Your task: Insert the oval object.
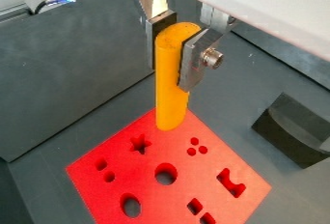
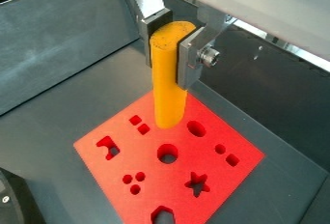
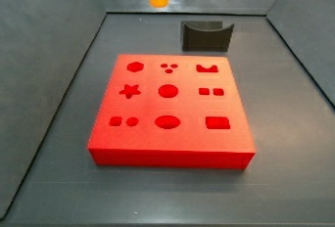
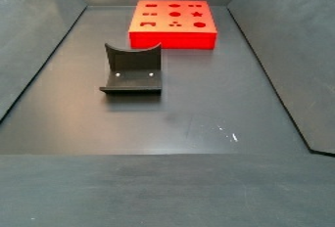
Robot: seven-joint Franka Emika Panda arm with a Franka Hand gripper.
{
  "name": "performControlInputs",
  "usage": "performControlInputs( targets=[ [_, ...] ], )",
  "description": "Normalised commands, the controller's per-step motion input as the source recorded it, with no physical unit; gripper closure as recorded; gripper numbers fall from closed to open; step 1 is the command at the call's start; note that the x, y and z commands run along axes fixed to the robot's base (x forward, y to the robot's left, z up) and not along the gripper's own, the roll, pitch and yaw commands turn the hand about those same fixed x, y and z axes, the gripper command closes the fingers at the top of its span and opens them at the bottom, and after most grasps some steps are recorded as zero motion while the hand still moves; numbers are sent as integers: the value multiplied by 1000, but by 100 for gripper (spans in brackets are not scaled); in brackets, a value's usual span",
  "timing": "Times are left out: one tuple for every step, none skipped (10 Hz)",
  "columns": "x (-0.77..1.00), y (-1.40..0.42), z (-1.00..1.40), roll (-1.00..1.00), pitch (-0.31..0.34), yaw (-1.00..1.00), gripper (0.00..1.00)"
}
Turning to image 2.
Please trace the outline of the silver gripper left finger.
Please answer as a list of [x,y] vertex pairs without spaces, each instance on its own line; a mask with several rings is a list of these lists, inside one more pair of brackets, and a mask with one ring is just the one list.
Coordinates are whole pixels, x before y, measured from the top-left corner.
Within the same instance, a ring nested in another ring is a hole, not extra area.
[[164,0],[132,0],[138,15],[139,34],[144,42],[146,64],[151,63],[150,38],[154,32],[172,21],[172,11],[166,7]]

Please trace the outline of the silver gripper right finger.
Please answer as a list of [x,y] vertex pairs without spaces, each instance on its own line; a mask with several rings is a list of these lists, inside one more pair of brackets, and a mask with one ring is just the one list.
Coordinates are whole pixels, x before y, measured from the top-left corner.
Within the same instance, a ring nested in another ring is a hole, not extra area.
[[199,80],[203,67],[214,67],[220,52],[214,48],[215,39],[236,19],[206,4],[198,7],[198,20],[203,26],[180,42],[178,51],[178,86],[187,90]]

